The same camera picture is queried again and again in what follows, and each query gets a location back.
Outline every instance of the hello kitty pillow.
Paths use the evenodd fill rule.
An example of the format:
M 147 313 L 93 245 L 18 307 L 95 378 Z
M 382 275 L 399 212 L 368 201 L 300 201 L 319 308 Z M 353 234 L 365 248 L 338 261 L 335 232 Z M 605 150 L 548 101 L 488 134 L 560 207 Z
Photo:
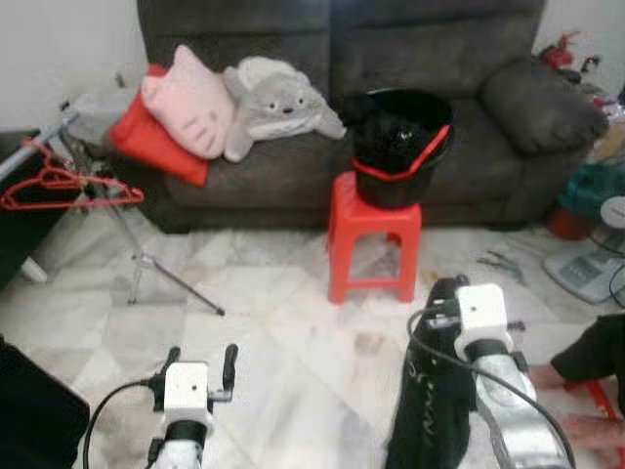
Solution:
M 204 66 L 189 47 L 178 46 L 165 76 L 144 78 L 141 94 L 181 147 L 203 159 L 224 153 L 234 103 L 221 75 Z

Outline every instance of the sofa armrest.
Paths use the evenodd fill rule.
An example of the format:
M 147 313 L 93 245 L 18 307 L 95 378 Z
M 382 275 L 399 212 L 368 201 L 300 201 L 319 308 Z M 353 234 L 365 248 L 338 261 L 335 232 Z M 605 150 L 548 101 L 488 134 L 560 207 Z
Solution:
M 479 89 L 479 100 L 526 155 L 591 145 L 608 127 L 595 106 L 536 60 L 514 62 L 495 71 Z

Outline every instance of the gray plush toy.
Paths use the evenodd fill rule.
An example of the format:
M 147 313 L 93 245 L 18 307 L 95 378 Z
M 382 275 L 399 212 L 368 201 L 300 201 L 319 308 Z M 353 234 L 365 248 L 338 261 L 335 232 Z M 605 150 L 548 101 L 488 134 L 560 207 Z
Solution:
M 258 140 L 291 137 L 313 130 L 341 139 L 343 123 L 316 91 L 308 77 L 290 64 L 262 57 L 229 66 L 224 79 L 237 111 L 224 157 L 239 162 Z

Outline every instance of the red clothes hanger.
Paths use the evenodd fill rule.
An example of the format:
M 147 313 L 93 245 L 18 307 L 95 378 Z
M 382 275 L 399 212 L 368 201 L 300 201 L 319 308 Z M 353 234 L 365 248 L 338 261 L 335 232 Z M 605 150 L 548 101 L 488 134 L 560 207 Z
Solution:
M 44 154 L 44 167 L 36 177 L 21 181 L 8 188 L 0 197 L 0 207 L 7 210 L 47 210 L 53 208 L 74 207 L 102 207 L 106 205 L 121 205 L 138 203 L 144 200 L 144 193 L 137 188 L 110 178 L 98 176 L 83 176 L 72 173 L 64 167 L 54 164 L 52 151 L 30 140 L 22 143 L 23 146 L 33 146 Z M 108 189 L 122 190 L 123 194 L 113 198 L 83 199 L 83 200 L 46 200 L 42 202 L 20 201 L 16 198 L 17 192 L 30 188 L 41 187 L 48 191 L 83 191 L 90 184 L 99 184 Z

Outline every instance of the stuffed animal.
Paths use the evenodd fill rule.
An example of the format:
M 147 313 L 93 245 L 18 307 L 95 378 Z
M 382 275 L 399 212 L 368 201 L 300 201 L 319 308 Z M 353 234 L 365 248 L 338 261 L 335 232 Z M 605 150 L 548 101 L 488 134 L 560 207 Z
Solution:
M 313 130 L 331 139 L 346 133 L 341 119 L 308 77 L 290 64 L 253 57 L 228 67 L 224 80 L 238 103 L 224 157 L 240 162 L 254 142 Z
M 222 77 L 204 66 L 189 47 L 178 46 L 165 76 L 144 78 L 141 94 L 181 147 L 203 159 L 222 155 L 234 103 Z

